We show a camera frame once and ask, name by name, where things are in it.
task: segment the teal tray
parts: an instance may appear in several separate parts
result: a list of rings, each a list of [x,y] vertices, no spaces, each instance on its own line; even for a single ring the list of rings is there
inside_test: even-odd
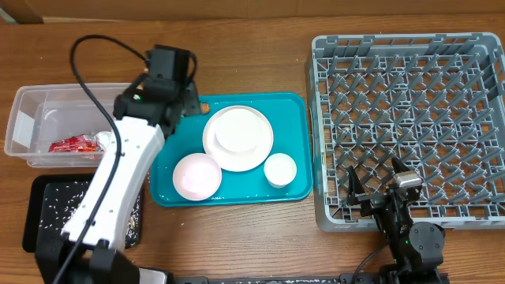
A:
[[[305,103],[292,92],[205,95],[211,112],[203,116],[183,118],[175,134],[170,136],[151,167],[151,195],[164,207],[189,207],[203,205],[254,204],[302,200],[312,190],[312,163],[310,157],[309,129]],[[174,188],[172,173],[175,165],[192,153],[204,153],[202,135],[207,121],[219,110],[242,105],[261,112],[274,131],[274,145],[270,155],[285,153],[297,164],[297,176],[282,189],[273,188],[264,175],[264,163],[246,172],[223,170],[223,181],[218,191],[209,199],[190,201],[180,196]]]

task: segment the wooden tabletop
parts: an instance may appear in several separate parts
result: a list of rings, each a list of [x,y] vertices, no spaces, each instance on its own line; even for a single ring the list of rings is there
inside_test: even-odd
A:
[[[423,32],[494,32],[505,39],[505,16],[434,15],[319,17],[279,20],[123,22],[0,26],[0,133],[6,131],[16,90],[74,83],[73,41],[105,34],[137,50],[155,43],[193,50],[201,94],[296,92],[306,99],[304,63],[315,36]],[[142,65],[103,41],[84,43],[78,65],[87,82],[130,82]],[[0,282],[41,283],[34,256],[21,248],[30,187],[41,170],[0,155]],[[209,278],[336,276],[354,271],[383,238],[378,233],[330,234],[314,219],[312,194],[297,203],[168,209],[145,199],[142,240],[127,251],[135,264]],[[503,283],[503,231],[450,231],[442,272],[452,283]],[[392,261],[385,250],[366,271]]]

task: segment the red candy package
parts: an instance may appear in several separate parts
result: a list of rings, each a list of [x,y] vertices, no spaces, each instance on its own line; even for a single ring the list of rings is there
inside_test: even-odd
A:
[[[103,151],[99,140],[95,136],[86,134],[70,137],[69,139],[54,142],[49,147],[49,152],[89,152]]]

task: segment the gray dish rack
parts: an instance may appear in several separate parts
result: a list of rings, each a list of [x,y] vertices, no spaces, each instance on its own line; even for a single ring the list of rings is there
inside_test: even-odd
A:
[[[345,168],[377,192],[396,156],[425,181],[414,222],[505,228],[504,62],[491,33],[316,37],[307,92],[318,226],[376,230],[343,203]]]

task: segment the black tray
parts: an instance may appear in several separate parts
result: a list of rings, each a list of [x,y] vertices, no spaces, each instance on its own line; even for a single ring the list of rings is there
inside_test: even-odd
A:
[[[58,234],[77,209],[94,174],[41,175],[32,183],[32,192],[24,225],[23,249],[35,252],[37,241]],[[142,192],[133,206],[125,247],[140,241]]]

